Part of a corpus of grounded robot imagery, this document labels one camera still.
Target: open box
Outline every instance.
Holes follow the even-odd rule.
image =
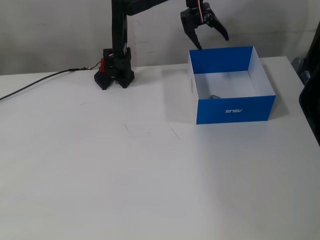
[[[190,50],[188,74],[196,124],[268,120],[276,95],[254,47]]]

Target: cable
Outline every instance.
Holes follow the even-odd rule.
[[[12,95],[15,95],[15,94],[17,94],[17,93],[20,93],[21,91],[23,91],[23,90],[25,90],[25,89],[27,89],[27,88],[29,88],[29,87],[31,87],[31,86],[33,86],[33,85],[41,82],[41,81],[43,81],[43,80],[46,80],[46,79],[48,79],[48,78],[51,78],[51,77],[53,77],[53,76],[56,76],[56,75],[59,75],[59,74],[63,74],[63,73],[67,73],[67,72],[76,72],[76,71],[91,70],[91,69],[94,69],[100,62],[98,62],[98,63],[97,63],[95,66],[93,66],[93,67],[70,68],[70,69],[68,69],[68,70],[56,72],[56,73],[54,73],[54,74],[51,74],[51,75],[46,76],[46,77],[44,77],[44,78],[41,78],[40,80],[35,81],[35,82],[29,84],[28,86],[25,86],[25,87],[23,87],[23,88],[15,91],[15,92],[13,92],[13,93],[10,93],[10,94],[8,94],[8,95],[6,95],[6,96],[4,96],[4,97],[1,97],[1,98],[0,98],[0,102],[1,102],[2,100],[6,99],[6,98],[11,97]]]
[[[200,8],[200,0],[198,0],[198,10],[199,10],[199,14],[200,14],[201,23],[203,24],[204,23],[204,19],[202,17],[202,12],[201,12],[201,8]]]
[[[100,62],[98,62],[96,65],[94,65],[93,67],[89,67],[89,69],[91,70],[91,69],[94,69],[96,66],[98,66],[98,64],[100,64],[101,63],[101,61]]]

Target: red component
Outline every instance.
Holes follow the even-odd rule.
[[[100,67],[100,73],[105,73],[106,70],[105,70],[105,59],[104,58],[101,58],[101,67]]]

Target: black cable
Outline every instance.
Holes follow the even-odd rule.
[[[10,93],[10,94],[8,94],[8,95],[6,95],[6,96],[4,96],[4,97],[1,97],[1,98],[0,98],[0,101],[4,100],[4,99],[6,99],[6,98],[9,98],[9,97],[11,97],[12,95],[15,95],[15,94],[17,94],[17,93],[19,93],[19,92],[21,92],[21,91],[23,91],[23,90],[25,90],[25,89],[27,89],[27,88],[35,85],[35,84],[41,82],[41,81],[46,80],[46,79],[48,79],[48,78],[51,78],[51,77],[53,77],[53,76],[56,76],[56,75],[59,75],[59,74],[63,74],[63,73],[67,73],[67,72],[76,72],[76,71],[83,71],[83,70],[91,70],[91,69],[94,69],[100,62],[98,62],[98,63],[97,63],[95,66],[93,66],[93,67],[70,68],[70,69],[68,69],[68,70],[56,72],[56,73],[54,73],[54,74],[51,74],[51,75],[46,76],[46,77],[44,77],[44,78],[41,78],[40,80],[35,81],[35,82],[29,84],[28,86],[25,86],[25,87],[23,87],[23,88],[15,91],[15,92],[13,92],[13,93]]]

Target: black object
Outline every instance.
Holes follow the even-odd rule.
[[[300,78],[306,72],[310,77],[305,83],[299,102],[320,145],[320,24],[299,74]]]
[[[131,50],[127,47],[128,24],[127,16],[146,11],[168,0],[112,0],[112,47],[103,50],[101,67],[94,75],[95,82],[106,90],[114,81],[124,89],[135,78],[131,70]],[[202,50],[195,29],[203,24],[215,28],[228,41],[227,30],[211,10],[209,3],[203,0],[186,0],[187,10],[180,13],[184,32]]]

